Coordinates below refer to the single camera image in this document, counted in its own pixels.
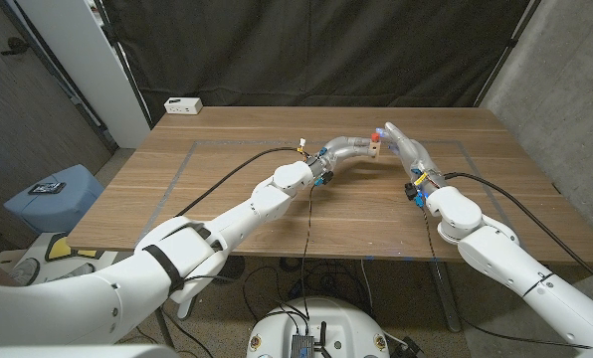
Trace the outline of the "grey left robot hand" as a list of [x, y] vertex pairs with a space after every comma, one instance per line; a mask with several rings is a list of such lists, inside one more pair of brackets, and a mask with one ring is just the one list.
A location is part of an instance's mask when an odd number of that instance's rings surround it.
[[321, 178], [327, 172], [333, 172], [335, 167], [345, 159], [356, 156], [375, 158], [379, 152], [379, 144], [374, 144], [370, 138], [339, 136], [328, 141], [321, 149], [306, 161], [312, 177]]

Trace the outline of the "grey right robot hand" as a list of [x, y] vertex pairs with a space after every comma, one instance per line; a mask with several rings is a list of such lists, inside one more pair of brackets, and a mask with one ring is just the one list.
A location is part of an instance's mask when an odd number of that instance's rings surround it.
[[401, 160], [412, 184], [428, 194], [447, 186], [440, 169], [420, 142], [406, 136], [392, 122], [384, 124], [383, 133], [388, 148]]

